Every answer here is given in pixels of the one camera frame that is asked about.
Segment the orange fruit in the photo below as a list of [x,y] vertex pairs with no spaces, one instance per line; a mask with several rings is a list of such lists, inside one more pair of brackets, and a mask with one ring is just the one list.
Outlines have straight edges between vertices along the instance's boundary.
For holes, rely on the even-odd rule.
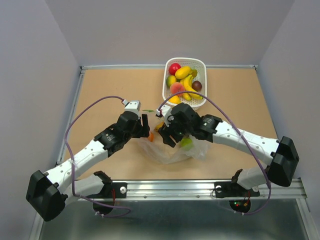
[[154,141],[154,134],[150,132],[147,139],[152,143]]

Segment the green pear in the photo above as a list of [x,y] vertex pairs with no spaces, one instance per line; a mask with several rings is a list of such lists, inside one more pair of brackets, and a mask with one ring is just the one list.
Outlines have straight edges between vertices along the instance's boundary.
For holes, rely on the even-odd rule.
[[191,150],[194,147],[192,139],[190,137],[183,138],[180,142],[180,147],[185,151]]

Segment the transparent printed plastic bag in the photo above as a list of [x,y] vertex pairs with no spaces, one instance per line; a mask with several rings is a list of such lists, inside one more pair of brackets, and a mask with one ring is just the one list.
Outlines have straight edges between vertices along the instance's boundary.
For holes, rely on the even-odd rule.
[[171,147],[163,143],[163,138],[154,131],[157,124],[163,122],[162,118],[156,117],[156,112],[150,109],[144,109],[143,114],[148,116],[148,124],[150,132],[154,134],[154,141],[150,142],[148,138],[139,138],[137,145],[149,158],[161,163],[161,164],[173,164],[176,162],[184,161],[189,158],[197,160],[205,160],[210,146],[210,143],[203,140],[198,140],[194,136],[184,136],[183,138],[191,138],[194,147],[188,151],[181,148],[180,142]]

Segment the pink peach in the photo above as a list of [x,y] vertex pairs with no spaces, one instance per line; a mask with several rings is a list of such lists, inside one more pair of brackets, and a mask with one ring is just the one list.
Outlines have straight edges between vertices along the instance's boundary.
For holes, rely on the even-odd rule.
[[185,87],[182,83],[175,82],[170,86],[169,90],[172,95],[177,95],[178,97],[180,97],[183,95],[183,92],[185,91]]

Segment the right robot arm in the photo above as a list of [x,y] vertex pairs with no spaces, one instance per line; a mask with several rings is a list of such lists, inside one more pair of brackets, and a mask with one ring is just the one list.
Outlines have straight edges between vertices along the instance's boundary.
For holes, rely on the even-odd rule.
[[237,170],[231,181],[221,187],[218,197],[242,195],[268,182],[281,187],[291,185],[300,160],[291,138],[284,136],[278,140],[235,129],[217,116],[198,115],[185,103],[179,103],[174,107],[163,105],[156,110],[156,116],[164,119],[164,124],[158,132],[163,143],[170,147],[175,147],[183,137],[192,136],[197,140],[254,154],[258,166]]

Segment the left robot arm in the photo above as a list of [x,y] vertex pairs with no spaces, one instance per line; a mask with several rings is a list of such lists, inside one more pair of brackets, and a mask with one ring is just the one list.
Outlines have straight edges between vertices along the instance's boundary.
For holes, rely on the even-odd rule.
[[70,159],[45,173],[35,171],[29,179],[26,200],[46,222],[56,218],[66,207],[68,187],[88,169],[120,151],[132,138],[147,138],[150,133],[147,114],[122,113],[117,122],[96,135]]

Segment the small pineapple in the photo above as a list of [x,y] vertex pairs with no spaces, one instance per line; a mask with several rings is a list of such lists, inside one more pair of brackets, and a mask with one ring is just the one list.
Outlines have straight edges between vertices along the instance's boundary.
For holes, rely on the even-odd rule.
[[164,124],[165,124],[164,121],[158,123],[158,124],[154,127],[154,131],[157,132]]

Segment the yellow lemon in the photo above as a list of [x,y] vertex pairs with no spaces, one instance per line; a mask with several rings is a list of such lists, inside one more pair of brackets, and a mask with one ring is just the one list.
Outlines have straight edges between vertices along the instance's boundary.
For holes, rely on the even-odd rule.
[[177,104],[180,104],[180,103],[181,103],[181,100],[180,100],[180,97],[179,97],[179,96],[173,95],[173,96],[171,96],[171,97],[168,99],[168,102],[177,105]]

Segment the green yellow mango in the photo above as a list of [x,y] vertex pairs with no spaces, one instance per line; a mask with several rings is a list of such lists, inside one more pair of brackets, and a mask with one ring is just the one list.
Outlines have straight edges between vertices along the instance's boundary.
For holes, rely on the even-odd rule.
[[170,75],[170,76],[167,77],[165,82],[166,82],[166,86],[168,88],[170,88],[171,85],[173,85],[174,83],[177,82],[177,79],[176,79],[176,77],[174,75]]

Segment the dark purple plum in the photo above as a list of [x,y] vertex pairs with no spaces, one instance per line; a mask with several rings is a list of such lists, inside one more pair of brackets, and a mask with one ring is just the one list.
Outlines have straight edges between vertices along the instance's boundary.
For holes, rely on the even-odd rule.
[[197,91],[197,92],[200,92],[202,90],[202,84],[200,81],[196,80],[192,83],[191,87]]

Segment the yellow banana bunch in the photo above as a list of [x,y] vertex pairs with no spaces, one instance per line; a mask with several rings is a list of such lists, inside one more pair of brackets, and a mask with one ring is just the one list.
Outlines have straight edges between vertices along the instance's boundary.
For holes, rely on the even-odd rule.
[[196,94],[196,90],[194,90],[191,86],[190,83],[192,83],[193,80],[193,76],[191,74],[189,74],[187,77],[183,78],[180,80],[180,83],[184,86],[186,91],[189,91],[190,93],[188,93],[190,95],[191,98],[195,99],[195,100],[202,100],[203,97]]

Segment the red apple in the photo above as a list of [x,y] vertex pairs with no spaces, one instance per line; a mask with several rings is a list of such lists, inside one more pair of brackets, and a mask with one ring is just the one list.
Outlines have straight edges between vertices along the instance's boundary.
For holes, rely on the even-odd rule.
[[177,72],[177,70],[179,70],[181,68],[181,65],[179,63],[172,63],[169,68],[168,68],[168,72],[170,75],[174,76],[175,73]]

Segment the white perforated plastic basket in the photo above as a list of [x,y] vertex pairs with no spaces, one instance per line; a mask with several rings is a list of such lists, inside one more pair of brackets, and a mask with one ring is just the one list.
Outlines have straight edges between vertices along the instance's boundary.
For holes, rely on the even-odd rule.
[[[197,70],[197,75],[192,80],[199,81],[202,85],[200,94],[207,97],[207,68],[206,65],[199,59],[190,58],[190,57],[174,57],[169,59],[165,64],[164,75],[163,75],[163,84],[162,84],[162,98],[165,100],[169,96],[171,96],[170,89],[167,87],[166,80],[169,77],[169,68],[172,64],[179,64],[181,67],[189,66],[192,70]],[[190,101],[185,100],[182,96],[180,97],[182,103],[189,104],[194,110],[198,110],[201,106],[205,104],[206,99],[194,99],[191,98]]]

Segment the aluminium mounting rail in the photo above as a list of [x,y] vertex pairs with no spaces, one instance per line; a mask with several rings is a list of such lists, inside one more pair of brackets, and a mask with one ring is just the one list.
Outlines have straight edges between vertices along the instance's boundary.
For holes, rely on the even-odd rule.
[[179,201],[179,200],[254,200],[254,199],[306,199],[307,194],[299,179],[289,187],[272,184],[256,186],[251,190],[230,191],[227,180],[115,180],[109,184],[112,193],[103,193],[103,182],[97,176],[90,176],[68,186],[64,193],[66,204],[77,200],[73,193],[93,200],[110,201]]

